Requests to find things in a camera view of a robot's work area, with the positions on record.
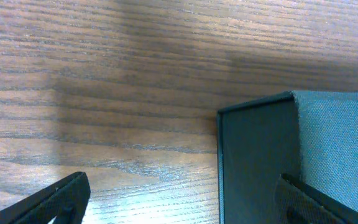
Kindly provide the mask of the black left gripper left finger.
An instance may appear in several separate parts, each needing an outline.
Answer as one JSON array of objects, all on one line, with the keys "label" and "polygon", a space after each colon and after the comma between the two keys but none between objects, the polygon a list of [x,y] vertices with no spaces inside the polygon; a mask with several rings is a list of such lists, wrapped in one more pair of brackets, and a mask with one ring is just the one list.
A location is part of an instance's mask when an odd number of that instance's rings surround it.
[{"label": "black left gripper left finger", "polygon": [[74,172],[1,210],[0,223],[79,224],[83,221],[90,193],[90,184],[86,173]]}]

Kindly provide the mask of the black gift box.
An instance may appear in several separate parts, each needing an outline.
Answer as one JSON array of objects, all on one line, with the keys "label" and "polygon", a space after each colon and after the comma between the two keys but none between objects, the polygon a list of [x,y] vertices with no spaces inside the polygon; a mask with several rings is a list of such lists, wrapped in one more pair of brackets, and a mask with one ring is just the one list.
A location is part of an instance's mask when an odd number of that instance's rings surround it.
[{"label": "black gift box", "polygon": [[217,113],[219,221],[277,223],[289,174],[358,212],[358,93],[287,91]]}]

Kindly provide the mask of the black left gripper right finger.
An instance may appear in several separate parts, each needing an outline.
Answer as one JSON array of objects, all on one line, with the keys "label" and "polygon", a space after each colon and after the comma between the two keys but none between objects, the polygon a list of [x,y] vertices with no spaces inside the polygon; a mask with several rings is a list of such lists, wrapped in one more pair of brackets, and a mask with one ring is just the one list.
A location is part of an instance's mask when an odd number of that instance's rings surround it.
[{"label": "black left gripper right finger", "polygon": [[280,175],[273,198],[280,224],[358,224],[357,211],[289,174]]}]

